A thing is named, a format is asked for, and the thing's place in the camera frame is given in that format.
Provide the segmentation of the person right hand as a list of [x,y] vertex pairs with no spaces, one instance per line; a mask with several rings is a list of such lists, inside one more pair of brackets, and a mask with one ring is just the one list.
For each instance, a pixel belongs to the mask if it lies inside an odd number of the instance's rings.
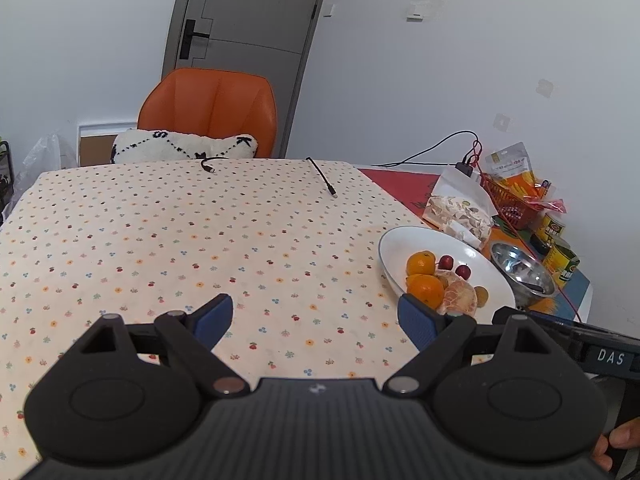
[[614,450],[631,450],[639,446],[640,418],[637,417],[613,429],[607,437],[601,434],[591,453],[591,457],[602,469],[610,471],[613,460],[606,454],[609,448],[614,448]]

